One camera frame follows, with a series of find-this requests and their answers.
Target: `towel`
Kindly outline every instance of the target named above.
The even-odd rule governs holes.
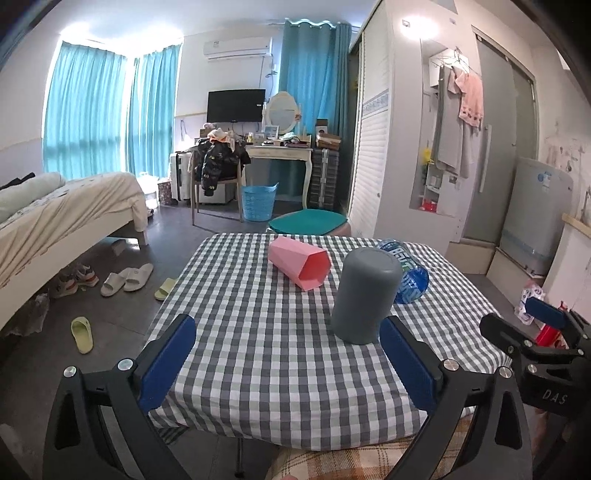
[[[480,127],[484,116],[482,80],[475,73],[461,72],[456,76],[455,84],[462,92],[459,117],[468,125]]]

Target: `storage box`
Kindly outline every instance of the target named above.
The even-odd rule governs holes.
[[[170,179],[165,179],[158,182],[158,201],[162,205],[173,204],[173,190],[170,186]]]
[[[340,148],[340,137],[338,135],[319,133],[316,135],[316,146],[318,148],[338,150]]]
[[[327,134],[329,132],[329,121],[326,118],[316,120],[316,135]]]

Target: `teal cushion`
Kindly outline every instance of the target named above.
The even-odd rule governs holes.
[[[347,221],[347,217],[328,210],[306,209],[281,215],[269,222],[277,233],[287,235],[325,235]]]

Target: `sneaker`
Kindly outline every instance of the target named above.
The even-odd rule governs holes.
[[[99,277],[96,276],[95,271],[89,265],[76,265],[76,282],[78,285],[85,287],[94,287],[99,282]]]
[[[49,289],[49,296],[52,299],[59,299],[74,295],[78,291],[78,284],[72,275],[60,274],[57,277],[56,283]]]

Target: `pink hexagonal cup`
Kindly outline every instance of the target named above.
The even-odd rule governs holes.
[[[324,248],[280,236],[269,244],[269,262],[287,275],[302,290],[320,287],[329,274],[331,263]]]

